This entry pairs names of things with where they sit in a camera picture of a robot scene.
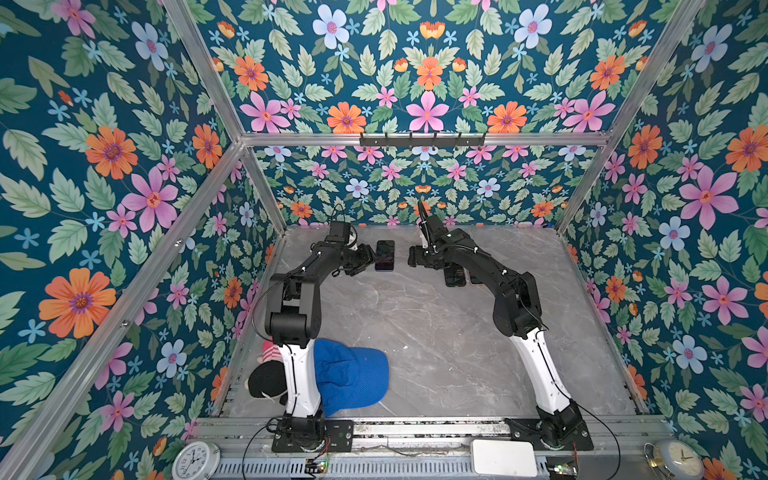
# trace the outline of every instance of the white rectangular device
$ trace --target white rectangular device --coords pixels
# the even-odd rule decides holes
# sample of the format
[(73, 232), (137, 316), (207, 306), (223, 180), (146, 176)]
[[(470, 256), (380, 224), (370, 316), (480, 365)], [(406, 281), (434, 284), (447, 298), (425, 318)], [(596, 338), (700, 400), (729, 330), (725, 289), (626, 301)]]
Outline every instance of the white rectangular device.
[(536, 455), (528, 442), (472, 440), (472, 469), (479, 475), (535, 477)]

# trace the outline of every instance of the smartphone screen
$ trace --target smartphone screen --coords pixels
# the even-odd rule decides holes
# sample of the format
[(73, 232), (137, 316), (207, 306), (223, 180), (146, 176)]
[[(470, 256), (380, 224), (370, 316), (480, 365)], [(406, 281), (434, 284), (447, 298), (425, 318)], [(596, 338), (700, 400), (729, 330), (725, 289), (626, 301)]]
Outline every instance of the smartphone screen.
[(451, 263), (442, 272), (445, 275), (446, 286), (464, 286), (467, 284), (464, 267), (458, 263)]
[(376, 242), (376, 271), (391, 272), (395, 269), (395, 241)]

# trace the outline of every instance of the alarm clock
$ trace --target alarm clock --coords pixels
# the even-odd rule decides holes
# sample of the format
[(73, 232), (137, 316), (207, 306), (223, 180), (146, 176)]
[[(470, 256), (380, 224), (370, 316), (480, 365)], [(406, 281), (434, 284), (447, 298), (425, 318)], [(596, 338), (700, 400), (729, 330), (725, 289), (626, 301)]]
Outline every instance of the alarm clock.
[(661, 440), (645, 444), (645, 459), (661, 478), (675, 480), (700, 480), (704, 475), (701, 457), (687, 444), (679, 440)]
[(219, 447), (208, 442), (192, 442), (174, 460), (174, 480), (208, 480), (221, 460)]

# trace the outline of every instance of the smartphone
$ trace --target smartphone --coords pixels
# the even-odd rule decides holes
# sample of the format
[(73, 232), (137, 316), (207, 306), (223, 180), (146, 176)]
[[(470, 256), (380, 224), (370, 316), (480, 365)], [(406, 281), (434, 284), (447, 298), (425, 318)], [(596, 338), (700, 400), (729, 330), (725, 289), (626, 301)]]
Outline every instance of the smartphone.
[(451, 263), (442, 270), (445, 275), (446, 286), (464, 286), (467, 284), (467, 277), (464, 274), (464, 267), (458, 263)]
[(376, 242), (376, 271), (391, 272), (395, 269), (395, 241)]

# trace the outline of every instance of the blue cap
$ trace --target blue cap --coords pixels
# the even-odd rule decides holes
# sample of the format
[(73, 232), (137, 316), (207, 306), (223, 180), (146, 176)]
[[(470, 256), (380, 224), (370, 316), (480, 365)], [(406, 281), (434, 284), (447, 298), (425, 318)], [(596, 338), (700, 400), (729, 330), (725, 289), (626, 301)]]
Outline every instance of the blue cap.
[(315, 380), (326, 416), (339, 410), (375, 405), (389, 388), (384, 352), (352, 348), (331, 340), (315, 341)]

